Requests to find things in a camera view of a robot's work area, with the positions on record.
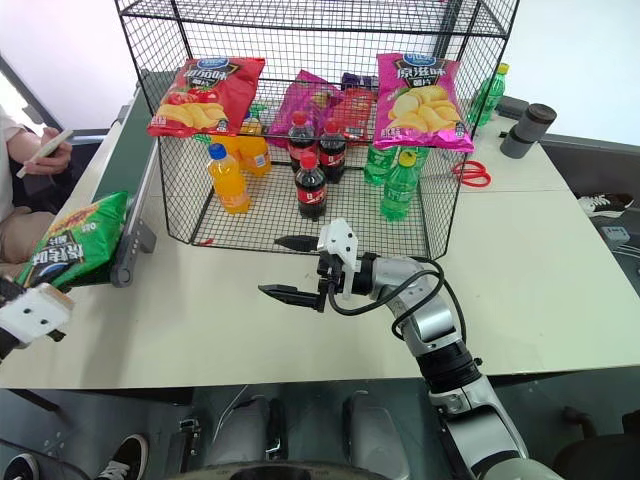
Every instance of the white table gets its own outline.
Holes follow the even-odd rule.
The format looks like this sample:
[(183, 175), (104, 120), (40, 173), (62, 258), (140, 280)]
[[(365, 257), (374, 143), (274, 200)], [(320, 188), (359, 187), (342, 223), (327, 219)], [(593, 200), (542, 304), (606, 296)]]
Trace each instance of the white table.
[[(486, 374), (554, 372), (640, 363), (640, 299), (542, 148), (521, 160), (498, 150), (495, 119), (475, 158), (493, 176), (464, 187), (441, 259), (467, 318), (468, 345)], [(108, 146), (94, 172), (108, 161)], [(92, 182), (72, 201), (88, 202)], [(379, 309), (317, 314), (260, 293), (261, 283), (313, 291), (317, 258), (187, 246), (165, 233), (152, 187), (144, 218), (158, 234), (127, 289), (72, 291), (67, 337), (16, 351), (4, 386), (125, 388), (419, 376)], [(368, 302), (354, 301), (354, 305)]]

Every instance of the pink chip bag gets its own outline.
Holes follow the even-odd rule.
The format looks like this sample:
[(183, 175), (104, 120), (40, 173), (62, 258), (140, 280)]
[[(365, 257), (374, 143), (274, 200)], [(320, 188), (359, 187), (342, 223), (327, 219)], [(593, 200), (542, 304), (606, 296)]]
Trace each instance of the pink chip bag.
[(378, 54), (380, 94), (374, 146), (473, 152), (461, 120), (455, 77), (460, 64), (414, 53)]

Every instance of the wire mesh basket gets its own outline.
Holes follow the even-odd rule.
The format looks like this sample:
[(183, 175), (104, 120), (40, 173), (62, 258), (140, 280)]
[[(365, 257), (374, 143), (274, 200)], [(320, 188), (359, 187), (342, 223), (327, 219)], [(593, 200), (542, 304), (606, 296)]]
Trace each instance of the wire mesh basket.
[[(377, 76), (377, 53), (411, 52), (460, 61), (455, 88), (466, 119), (502, 58), (518, 0), (116, 0), (116, 6), (152, 113), (188, 58), (264, 57), (254, 101), (278, 106), (301, 69), (340, 88), (345, 72)], [(475, 125), (467, 126), (475, 133)], [(329, 219), (344, 217), (361, 239), (359, 253), (432, 259), (446, 253), (459, 190), (451, 168), (463, 153), (432, 149), (406, 219), (387, 222), (382, 188), (363, 181), (367, 146), (349, 145), (346, 172), (329, 186), (326, 215), (313, 221), (298, 213), (286, 150), (270, 147), (271, 173), (246, 176), (249, 213), (229, 215), (214, 197), (205, 146), (193, 138), (159, 142), (167, 230), (182, 242), (288, 252), (273, 240), (318, 235)]]

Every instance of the green soda bottle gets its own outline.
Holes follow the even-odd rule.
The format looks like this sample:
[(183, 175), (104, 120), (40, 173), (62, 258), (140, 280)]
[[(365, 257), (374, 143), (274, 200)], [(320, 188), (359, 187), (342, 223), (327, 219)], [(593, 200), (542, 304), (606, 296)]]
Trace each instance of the green soda bottle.
[(487, 101), (484, 104), (484, 108), (482, 108), (482, 113), (480, 113), (480, 120), (478, 121), (478, 126), (481, 127), (485, 123), (489, 121), (491, 118), (491, 113), (498, 106), (498, 102), (504, 95), (504, 76), (509, 71), (509, 65), (506, 63), (501, 63), (498, 65), (498, 72), (496, 76), (491, 78), (486, 78), (483, 80), (482, 85), (476, 92), (476, 96), (473, 99), (473, 104), (471, 105), (471, 111), (469, 115), (467, 115), (467, 121), (473, 125), (473, 122), (478, 118), (478, 113), (482, 108), (482, 100), (484, 100), (484, 96), (487, 93), (487, 89), (489, 90), (489, 95), (487, 96)]
[(416, 154), (415, 169), (418, 173), (422, 172), (422, 167), (427, 163), (427, 157), (431, 149), (429, 147), (401, 147), (400, 152), (414, 152)]
[(384, 184), (384, 197), (380, 213), (390, 222), (407, 216), (409, 204), (418, 186), (420, 172), (416, 168), (416, 154), (411, 150), (400, 152), (398, 165)]
[(364, 167), (364, 181), (371, 185), (384, 185), (397, 151), (398, 147), (378, 150), (373, 145), (369, 145), (367, 164)]

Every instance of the sneaker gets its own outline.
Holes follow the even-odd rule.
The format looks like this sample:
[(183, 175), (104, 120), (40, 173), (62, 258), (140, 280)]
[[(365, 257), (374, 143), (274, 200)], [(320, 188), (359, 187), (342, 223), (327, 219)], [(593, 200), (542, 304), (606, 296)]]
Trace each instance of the sneaker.
[(589, 217), (618, 218), (633, 203), (626, 193), (600, 193), (583, 196), (578, 203)]
[(13, 457), (4, 470), (3, 480), (38, 480), (38, 463), (28, 453)]
[(140, 480), (147, 466), (149, 445), (142, 435), (131, 435), (113, 455), (96, 480)]

